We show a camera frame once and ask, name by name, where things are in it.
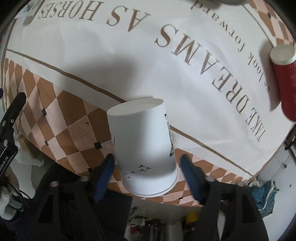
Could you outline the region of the white paper cup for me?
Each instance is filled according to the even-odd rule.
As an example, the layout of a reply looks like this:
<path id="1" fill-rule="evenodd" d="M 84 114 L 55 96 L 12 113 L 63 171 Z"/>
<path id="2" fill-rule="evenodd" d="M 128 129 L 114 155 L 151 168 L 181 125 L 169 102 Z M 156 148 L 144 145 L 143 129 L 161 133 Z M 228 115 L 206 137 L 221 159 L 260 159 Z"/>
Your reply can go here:
<path id="1" fill-rule="evenodd" d="M 179 169 L 164 101 L 128 101 L 110 108 L 107 119 L 123 187 L 142 198 L 170 191 Z"/>
<path id="2" fill-rule="evenodd" d="M 43 2 L 43 0 L 29 1 L 16 15 L 15 19 L 23 19 L 24 24 L 28 25 L 34 19 Z"/>

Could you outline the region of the checkered tablecloth with text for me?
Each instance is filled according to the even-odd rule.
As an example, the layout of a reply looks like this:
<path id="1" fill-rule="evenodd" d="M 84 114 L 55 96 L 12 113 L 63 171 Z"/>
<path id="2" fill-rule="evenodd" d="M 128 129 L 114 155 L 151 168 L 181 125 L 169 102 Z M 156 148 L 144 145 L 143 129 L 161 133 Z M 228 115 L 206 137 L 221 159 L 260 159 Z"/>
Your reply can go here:
<path id="1" fill-rule="evenodd" d="M 293 127 L 269 59 L 295 45 L 265 1 L 33 1 L 1 37 L 3 109 L 24 149 L 83 175 L 112 151 L 107 111 L 166 105 L 175 156 L 224 183 L 259 174 Z"/>

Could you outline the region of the white upright paper cup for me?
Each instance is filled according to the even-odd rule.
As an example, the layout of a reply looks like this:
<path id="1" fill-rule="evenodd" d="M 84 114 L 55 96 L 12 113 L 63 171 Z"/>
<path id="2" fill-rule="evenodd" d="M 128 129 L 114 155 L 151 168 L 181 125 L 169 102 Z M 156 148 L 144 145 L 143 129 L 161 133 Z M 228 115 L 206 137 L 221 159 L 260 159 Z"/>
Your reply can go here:
<path id="1" fill-rule="evenodd" d="M 43 2 L 43 0 L 29 1 L 16 15 L 15 19 L 23 19 L 24 24 L 28 25 L 34 19 Z"/>

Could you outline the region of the pile of teal clothes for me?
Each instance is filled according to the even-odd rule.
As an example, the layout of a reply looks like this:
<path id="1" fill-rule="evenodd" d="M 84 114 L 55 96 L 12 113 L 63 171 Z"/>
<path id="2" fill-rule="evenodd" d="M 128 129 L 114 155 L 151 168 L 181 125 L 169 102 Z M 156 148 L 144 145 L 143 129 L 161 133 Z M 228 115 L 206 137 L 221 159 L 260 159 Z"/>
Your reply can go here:
<path id="1" fill-rule="evenodd" d="M 247 189 L 254 199 L 255 205 L 259 210 L 259 213 L 262 218 L 272 214 L 275 196 L 279 189 L 275 185 L 275 181 L 268 180 L 264 184 L 258 180 L 253 180 L 248 186 Z"/>

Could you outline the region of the red textured paper cup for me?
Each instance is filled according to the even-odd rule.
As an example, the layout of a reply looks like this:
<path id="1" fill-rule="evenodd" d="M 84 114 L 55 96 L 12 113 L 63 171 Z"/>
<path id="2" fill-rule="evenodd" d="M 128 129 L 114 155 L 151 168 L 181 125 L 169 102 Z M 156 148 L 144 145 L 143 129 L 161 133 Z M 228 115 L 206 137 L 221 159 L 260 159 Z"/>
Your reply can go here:
<path id="1" fill-rule="evenodd" d="M 280 91 L 284 115 L 295 123 L 295 48 L 280 44 L 269 53 Z"/>

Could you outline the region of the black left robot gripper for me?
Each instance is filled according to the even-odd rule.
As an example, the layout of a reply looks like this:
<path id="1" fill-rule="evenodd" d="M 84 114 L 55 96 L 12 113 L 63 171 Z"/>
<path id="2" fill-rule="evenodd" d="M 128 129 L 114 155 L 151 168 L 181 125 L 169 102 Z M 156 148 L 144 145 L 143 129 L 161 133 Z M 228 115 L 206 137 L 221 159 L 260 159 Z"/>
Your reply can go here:
<path id="1" fill-rule="evenodd" d="M 1 120 L 1 185 L 5 179 L 5 172 L 18 153 L 14 140 L 14 124 L 26 104 L 26 94 L 16 95 Z"/>

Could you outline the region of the grey cylindrical cup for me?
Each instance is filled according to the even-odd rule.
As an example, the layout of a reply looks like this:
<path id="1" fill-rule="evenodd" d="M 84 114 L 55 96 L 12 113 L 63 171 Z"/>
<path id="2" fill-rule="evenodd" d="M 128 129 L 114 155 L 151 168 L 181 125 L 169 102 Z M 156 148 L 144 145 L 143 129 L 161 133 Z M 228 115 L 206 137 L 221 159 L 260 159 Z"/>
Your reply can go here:
<path id="1" fill-rule="evenodd" d="M 226 4 L 229 6 L 240 6 L 249 3 L 249 0 L 209 0 L 216 4 Z"/>

